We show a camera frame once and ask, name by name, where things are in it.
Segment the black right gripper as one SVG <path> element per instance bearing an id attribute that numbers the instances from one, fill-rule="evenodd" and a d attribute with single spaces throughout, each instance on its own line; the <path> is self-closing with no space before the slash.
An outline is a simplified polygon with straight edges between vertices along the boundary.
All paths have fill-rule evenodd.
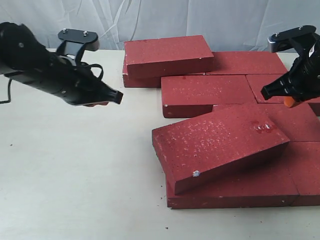
<path id="1" fill-rule="evenodd" d="M 266 101 L 273 97 L 284 97 L 283 103 L 287 108 L 320 96 L 320 39 L 294 41 L 293 48 L 298 57 L 292 64 L 289 77 L 285 73 L 264 85 L 260 91 Z"/>

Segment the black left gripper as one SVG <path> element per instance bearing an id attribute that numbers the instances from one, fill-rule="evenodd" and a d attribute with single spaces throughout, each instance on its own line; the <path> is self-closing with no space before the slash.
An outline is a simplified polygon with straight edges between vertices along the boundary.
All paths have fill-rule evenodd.
<path id="1" fill-rule="evenodd" d="M 22 83 L 61 98 L 73 106 L 120 105 L 124 94 L 102 81 L 103 67 L 86 62 L 75 63 L 54 52 L 44 51 L 22 55 Z"/>

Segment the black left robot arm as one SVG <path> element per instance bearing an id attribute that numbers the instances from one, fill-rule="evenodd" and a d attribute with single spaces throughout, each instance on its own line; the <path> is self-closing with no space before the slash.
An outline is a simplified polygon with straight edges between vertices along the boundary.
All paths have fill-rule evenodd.
<path id="1" fill-rule="evenodd" d="M 123 93 L 95 76 L 98 64 L 82 61 L 85 51 L 99 49 L 96 32 L 64 28 L 58 33 L 61 44 L 51 52 L 24 24 L 0 25 L 0 73 L 34 89 L 56 96 L 72 106 L 120 104 Z"/>

